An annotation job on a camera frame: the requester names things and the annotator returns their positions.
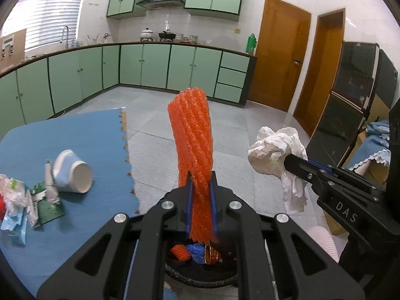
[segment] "blue plastic wrapper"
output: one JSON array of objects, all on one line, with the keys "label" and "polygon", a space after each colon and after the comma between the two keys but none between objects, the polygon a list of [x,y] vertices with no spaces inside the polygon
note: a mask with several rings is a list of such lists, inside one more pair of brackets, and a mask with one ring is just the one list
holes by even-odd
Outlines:
[{"label": "blue plastic wrapper", "polygon": [[205,246],[202,246],[198,243],[195,243],[193,245],[187,245],[186,246],[187,250],[191,254],[191,258],[197,263],[197,264],[205,264],[204,260],[204,253],[206,251]]},{"label": "blue plastic wrapper", "polygon": [[16,216],[11,216],[9,210],[5,212],[0,229],[21,244],[27,245],[27,210],[22,206],[16,206]]}]

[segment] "gray tile floor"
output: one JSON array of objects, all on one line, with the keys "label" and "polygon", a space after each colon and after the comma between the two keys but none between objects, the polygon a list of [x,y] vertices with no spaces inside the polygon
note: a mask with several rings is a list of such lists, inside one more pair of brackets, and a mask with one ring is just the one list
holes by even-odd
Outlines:
[{"label": "gray tile floor", "polygon": [[[178,185],[177,152],[167,105],[174,94],[116,87],[105,92],[68,114],[93,112],[125,107],[127,138],[135,191],[140,201],[140,211],[145,213],[162,196]],[[257,212],[274,215],[284,212],[282,185],[279,179],[258,174],[247,160],[247,149],[253,144],[262,126],[274,131],[291,126],[297,129],[304,146],[309,137],[299,123],[283,111],[248,101],[245,108],[238,108],[209,101],[213,159],[218,183],[231,188]],[[306,189],[307,205],[304,212],[292,215],[303,229],[320,225],[328,228],[317,196],[310,186]],[[347,241],[346,235],[333,237],[340,253]],[[180,300],[237,299],[237,289],[198,289],[188,287],[168,277],[166,280],[177,292]]]}]

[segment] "white pot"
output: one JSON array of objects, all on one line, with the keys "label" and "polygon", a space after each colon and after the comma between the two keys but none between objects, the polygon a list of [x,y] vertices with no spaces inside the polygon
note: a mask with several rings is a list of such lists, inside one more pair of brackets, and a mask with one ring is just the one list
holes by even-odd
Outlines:
[{"label": "white pot", "polygon": [[142,30],[140,33],[140,37],[141,38],[145,38],[145,39],[152,39],[153,38],[153,34],[154,32],[148,28],[146,28],[145,30]]}]

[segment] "window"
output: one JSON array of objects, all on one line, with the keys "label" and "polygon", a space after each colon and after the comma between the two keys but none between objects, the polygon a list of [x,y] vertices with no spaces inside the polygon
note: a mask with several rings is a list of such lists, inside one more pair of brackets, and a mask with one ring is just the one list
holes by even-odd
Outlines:
[{"label": "window", "polygon": [[2,35],[26,28],[26,50],[59,42],[64,26],[69,27],[69,38],[75,38],[80,5],[81,0],[19,0],[4,23]]}]

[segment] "silver screw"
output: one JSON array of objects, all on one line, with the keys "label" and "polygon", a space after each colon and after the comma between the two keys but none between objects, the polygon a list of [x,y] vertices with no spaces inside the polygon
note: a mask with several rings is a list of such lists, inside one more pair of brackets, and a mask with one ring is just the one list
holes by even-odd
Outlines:
[{"label": "silver screw", "polygon": [[174,204],[173,201],[164,201],[164,202],[161,203],[161,207],[164,210],[170,210],[170,209],[172,209],[174,207],[174,205],[175,204]]},{"label": "silver screw", "polygon": [[116,223],[123,223],[127,220],[127,215],[124,213],[118,213],[116,215],[114,215],[114,221]]},{"label": "silver screw", "polygon": [[286,223],[289,221],[289,217],[285,213],[279,213],[276,216],[276,220],[280,223]]},{"label": "silver screw", "polygon": [[242,204],[239,201],[232,201],[232,202],[229,203],[229,207],[232,210],[238,210],[238,209],[240,209],[242,207]]}]

